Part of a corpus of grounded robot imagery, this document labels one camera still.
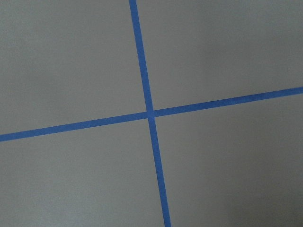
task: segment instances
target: blue line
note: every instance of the blue line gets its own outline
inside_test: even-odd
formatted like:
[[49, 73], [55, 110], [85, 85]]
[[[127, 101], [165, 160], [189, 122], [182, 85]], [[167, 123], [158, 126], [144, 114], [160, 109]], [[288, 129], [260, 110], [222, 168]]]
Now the blue line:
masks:
[[122, 116], [117, 116], [117, 117], [102, 118], [102, 119], [86, 121], [86, 122], [58, 125], [58, 126], [47, 127], [47, 128], [42, 128], [42, 129], [20, 131], [20, 132], [14, 132], [14, 133], [0, 135], [0, 142], [8, 141], [8, 140], [23, 139], [23, 138], [34, 137], [34, 136], [54, 134], [54, 133], [59, 133], [59, 132], [64, 132], [64, 131], [72, 131], [72, 130], [78, 130], [78, 129], [98, 127], [98, 126], [108, 125], [108, 124], [136, 121], [136, 120], [146, 119], [146, 118], [147, 118], [147, 113], [143, 112], [143, 113], [137, 113], [137, 114], [134, 113], [134, 114], [122, 115]]
[[159, 187], [159, 193], [160, 193], [160, 201], [161, 201], [161, 206], [162, 206], [164, 226], [171, 227], [170, 217], [169, 217], [169, 207], [168, 207], [168, 202], [167, 202], [164, 175], [163, 175], [161, 156], [160, 156], [160, 148], [159, 148], [159, 142], [158, 142], [158, 136], [157, 136], [157, 128], [156, 128], [154, 110], [153, 110], [153, 106], [152, 106], [152, 98], [151, 98], [152, 95], [151, 95], [151, 89], [150, 89], [150, 84], [149, 84], [149, 80], [148, 80], [148, 72], [147, 72], [147, 67], [146, 67], [146, 60], [145, 60], [143, 40], [142, 40], [142, 34], [141, 34], [141, 29], [140, 29], [140, 22], [139, 22], [139, 15], [138, 15], [138, 8], [137, 8], [136, 0], [129, 0], [129, 6], [130, 6], [130, 10], [131, 10], [131, 15], [132, 15], [134, 36], [135, 36], [135, 41], [136, 41], [138, 61], [139, 61], [139, 66], [140, 66], [141, 78], [142, 78], [142, 86], [143, 86], [143, 92], [144, 92], [144, 98], [145, 98], [147, 118], [148, 118], [148, 124], [149, 124], [149, 128], [150, 128], [150, 134], [151, 134], [151, 145], [152, 145], [153, 157], [154, 157], [155, 166], [156, 166], [156, 175], [157, 175], [157, 181], [158, 181], [158, 187]]
[[285, 89], [280, 91], [271, 91], [271, 92], [254, 94], [249, 96], [227, 98], [227, 99], [221, 99], [221, 100], [205, 102], [205, 103], [197, 103], [191, 105], [160, 109], [160, 110], [155, 110], [154, 114], [155, 117], [160, 117], [160, 116], [166, 116], [166, 115], [172, 115], [178, 113], [180, 114], [180, 113], [197, 111], [197, 110], [211, 109], [211, 108], [227, 106], [227, 105], [249, 103], [249, 102], [270, 99], [270, 98], [298, 95], [302, 93], [303, 93], [303, 87], [296, 87], [296, 88]]

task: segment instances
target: gray surface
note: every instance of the gray surface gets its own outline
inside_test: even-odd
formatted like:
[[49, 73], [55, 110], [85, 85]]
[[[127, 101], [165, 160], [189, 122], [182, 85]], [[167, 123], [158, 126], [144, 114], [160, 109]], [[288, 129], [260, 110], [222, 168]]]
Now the gray surface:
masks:
[[157, 118], [174, 227], [303, 226], [303, 95]]
[[0, 143], [3, 227], [161, 227], [146, 120]]
[[128, 1], [0, 2], [0, 134], [145, 111]]
[[303, 1], [138, 1], [156, 109], [303, 86]]

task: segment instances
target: horizontal blue line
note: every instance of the horizontal blue line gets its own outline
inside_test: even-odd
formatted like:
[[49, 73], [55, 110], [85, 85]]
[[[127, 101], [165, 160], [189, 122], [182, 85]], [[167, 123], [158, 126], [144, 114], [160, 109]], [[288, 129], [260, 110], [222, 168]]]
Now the horizontal blue line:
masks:
[[186, 112], [204, 110], [204, 109], [211, 109], [211, 108], [227, 106], [227, 105], [249, 103], [249, 102], [270, 99], [270, 98], [298, 95], [298, 94], [302, 94], [302, 93], [303, 93], [303, 87], [296, 87], [296, 88], [285, 89], [285, 90], [280, 90], [280, 91], [271, 91], [271, 92], [265, 92], [265, 93], [254, 94], [254, 95], [249, 95], [249, 96], [227, 98], [227, 99], [221, 99], [221, 100], [217, 100], [217, 101], [210, 101], [210, 102], [204, 102], [204, 103], [197, 103], [197, 104], [191, 104], [191, 105], [183, 105], [183, 106], [178, 106], [178, 107], [160, 109], [160, 110], [155, 110], [154, 114], [155, 114], [155, 117], [161, 117], [161, 116], [166, 116], [166, 115], [172, 115], [172, 114], [178, 114], [178, 113], [180, 114], [180, 113], [186, 113]]
[[8, 140], [23, 139], [23, 138], [34, 137], [34, 136], [54, 134], [54, 133], [59, 133], [59, 132], [64, 132], [64, 131], [73, 131], [73, 130], [79, 130], [79, 129], [98, 127], [98, 126], [108, 125], [108, 124], [130, 122], [130, 121], [136, 121], [136, 120], [146, 119], [146, 118], [147, 118], [147, 113], [143, 112], [143, 113], [137, 113], [137, 114], [134, 113], [134, 114], [117, 116], [117, 117], [108, 117], [108, 118], [102, 118], [102, 119], [85, 121], [85, 122], [52, 126], [52, 127], [42, 128], [42, 129], [20, 131], [20, 132], [14, 132], [14, 133], [0, 135], [0, 142], [8, 141]]

